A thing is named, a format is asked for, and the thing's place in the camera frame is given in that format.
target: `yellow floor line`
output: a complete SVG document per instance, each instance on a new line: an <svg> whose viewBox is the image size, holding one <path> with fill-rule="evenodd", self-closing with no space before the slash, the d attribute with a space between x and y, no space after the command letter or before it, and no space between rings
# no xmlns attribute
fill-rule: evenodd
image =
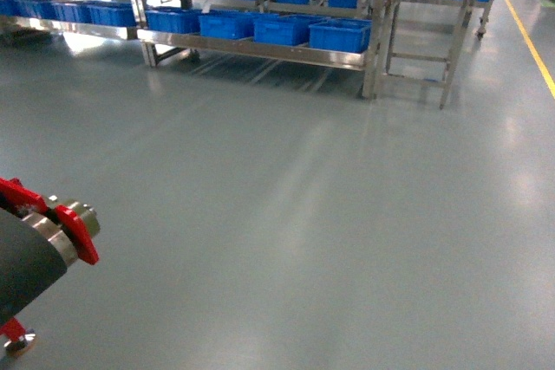
<svg viewBox="0 0 555 370"><path fill-rule="evenodd" d="M555 99L555 81L553 81L552 75L549 74L549 70L545 66L544 60L542 60L541 56L539 56L538 50L534 46L532 39L530 39L528 32L526 32L526 29L522 24L522 21L520 20L519 15L517 14L517 11L514 9L513 4L511 3L510 0L505 0L505 2L509 10L511 11L511 15L513 15L514 22L516 22L517 25L519 26L520 33L524 37L526 45L528 46L528 49L530 49L530 53L532 54L534 61L538 65L539 72L544 76L545 84L547 84L547 87L552 92L552 96Z"/></svg>

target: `stainless steel shelf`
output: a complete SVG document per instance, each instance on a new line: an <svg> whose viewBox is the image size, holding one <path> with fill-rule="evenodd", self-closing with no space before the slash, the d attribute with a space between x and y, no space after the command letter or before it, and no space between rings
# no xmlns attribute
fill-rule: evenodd
<svg viewBox="0 0 555 370"><path fill-rule="evenodd" d="M8 18L7 24L27 29L47 30L53 32L71 32L73 34L92 35L99 36L101 38L121 40L137 39L136 28L51 21L49 19L35 19L32 17L20 16Z"/></svg>
<svg viewBox="0 0 555 370"><path fill-rule="evenodd" d="M333 17L355 17L356 9L348 8L330 8L327 6L318 6L312 4L292 4L292 3L268 3L268 11L270 12L290 12L305 13L310 15L322 15Z"/></svg>
<svg viewBox="0 0 555 370"><path fill-rule="evenodd" d="M202 9L206 3L211 8L257 10L260 5L259 0L192 0L193 7Z"/></svg>
<svg viewBox="0 0 555 370"><path fill-rule="evenodd" d="M144 42L178 48L209 49L231 54L250 55L325 67L346 68L356 71L365 70L365 54L352 54L306 47L285 47L253 42L251 38L234 41L198 35L170 34L147 29L139 29L137 36Z"/></svg>

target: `red metal bracket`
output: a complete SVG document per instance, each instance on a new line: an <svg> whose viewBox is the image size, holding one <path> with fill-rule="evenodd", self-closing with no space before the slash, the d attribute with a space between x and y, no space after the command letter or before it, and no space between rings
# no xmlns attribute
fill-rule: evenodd
<svg viewBox="0 0 555 370"><path fill-rule="evenodd" d="M10 180L0 178L0 193L16 210L20 207L32 207L33 211L44 214L49 208L42 195L24 188L17 178Z"/></svg>
<svg viewBox="0 0 555 370"><path fill-rule="evenodd" d="M69 238L77 249L79 258L88 264L96 264L99 260L98 253L81 217L64 205L58 205L54 211L60 223L68 228Z"/></svg>
<svg viewBox="0 0 555 370"><path fill-rule="evenodd" d="M4 334L12 342L18 342L26 333L27 331L16 318L12 318L0 328L0 334Z"/></svg>

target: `caster wheel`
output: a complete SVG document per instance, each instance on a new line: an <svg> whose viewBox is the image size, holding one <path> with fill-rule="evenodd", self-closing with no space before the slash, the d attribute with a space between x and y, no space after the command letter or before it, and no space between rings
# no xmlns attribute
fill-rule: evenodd
<svg viewBox="0 0 555 370"><path fill-rule="evenodd" d="M189 57L193 64L198 64L200 62L200 54L199 51L193 51L191 56Z"/></svg>
<svg viewBox="0 0 555 370"><path fill-rule="evenodd" d="M36 334L31 329L26 335L18 341L8 341L3 346L9 357L16 359L27 353L36 344Z"/></svg>

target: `black cylinder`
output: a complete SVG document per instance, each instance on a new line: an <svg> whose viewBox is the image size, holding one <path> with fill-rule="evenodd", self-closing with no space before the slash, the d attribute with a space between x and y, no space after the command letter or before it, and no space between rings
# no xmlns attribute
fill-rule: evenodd
<svg viewBox="0 0 555 370"><path fill-rule="evenodd" d="M0 209L0 327L67 270L62 256L45 237Z"/></svg>

